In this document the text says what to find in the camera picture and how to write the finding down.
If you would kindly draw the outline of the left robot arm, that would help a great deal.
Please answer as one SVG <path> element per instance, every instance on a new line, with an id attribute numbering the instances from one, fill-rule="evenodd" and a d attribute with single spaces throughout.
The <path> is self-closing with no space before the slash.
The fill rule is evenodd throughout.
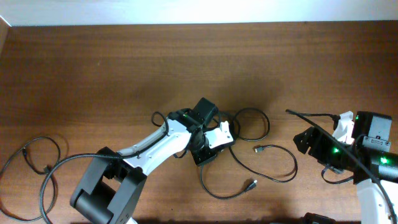
<path id="1" fill-rule="evenodd" d="M 70 205 L 91 223 L 134 223 L 147 176 L 170 156 L 197 150 L 217 106 L 201 98 L 192 109 L 170 112 L 158 130 L 141 142 L 118 152 L 100 149 L 83 174 Z"/>

